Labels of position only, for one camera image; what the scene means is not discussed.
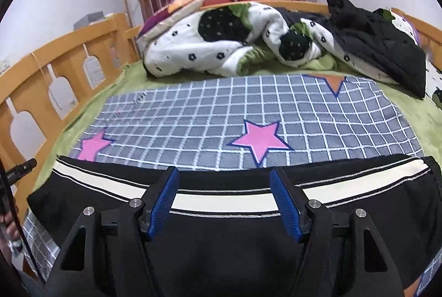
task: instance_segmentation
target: green bed sheet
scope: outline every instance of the green bed sheet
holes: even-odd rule
[[[250,75],[271,74],[294,74],[311,73],[312,71],[327,74],[345,74],[360,76],[354,71],[349,71],[344,65],[333,62],[331,57],[325,56],[318,61],[303,66],[303,69],[295,69],[284,66],[276,61],[267,61],[260,66],[253,66]],[[141,61],[125,66],[118,79],[97,95],[83,108],[78,116],[63,130],[57,139],[52,151],[41,169],[40,175],[34,185],[38,189],[49,177],[57,155],[68,155],[72,147],[82,135],[83,131],[98,116],[101,108],[109,96],[121,95],[129,92],[155,89],[161,86],[180,84],[189,81],[216,79],[217,76],[209,76],[198,72],[182,71],[176,75],[163,77],[146,77]],[[417,136],[426,155],[433,156],[436,161],[442,162],[442,110],[440,110],[430,98],[418,100],[408,96],[397,86],[379,83],[386,97],[395,103],[408,120]]]

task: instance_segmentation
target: gray box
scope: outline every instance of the gray box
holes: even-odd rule
[[[74,24],[74,31],[81,29],[82,27],[89,26],[95,21],[104,19],[104,14],[102,11],[94,12],[92,14],[87,14],[85,17],[81,18]]]

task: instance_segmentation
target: electrical outlet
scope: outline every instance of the electrical outlet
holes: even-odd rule
[[[5,71],[10,67],[9,57],[6,56],[0,60],[0,72]]]

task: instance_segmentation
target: blue gripper pad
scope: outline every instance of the blue gripper pad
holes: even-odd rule
[[[158,233],[160,233],[163,227],[164,221],[169,214],[172,207],[173,200],[175,199],[176,192],[180,186],[180,172],[174,168],[169,179],[167,180],[163,191],[161,192],[158,200],[153,206],[150,215],[150,227],[147,231],[147,236],[152,240]]]
[[[292,236],[297,242],[300,242],[302,232],[299,226],[299,211],[276,169],[270,171],[270,189],[278,205],[287,234]]]

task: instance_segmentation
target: metal screw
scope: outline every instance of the metal screw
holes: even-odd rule
[[[141,200],[139,198],[134,198],[133,200],[130,200],[129,206],[131,207],[138,207],[141,204]]]
[[[319,202],[318,200],[310,200],[309,206],[313,209],[318,209],[319,207],[321,207],[321,202]]]
[[[86,216],[90,216],[90,215],[92,215],[92,213],[94,213],[94,211],[95,211],[95,209],[93,207],[86,207],[83,210],[83,214]]]
[[[365,212],[365,210],[363,209],[356,209],[356,215],[358,217],[364,218],[365,216],[367,216],[367,212]]]

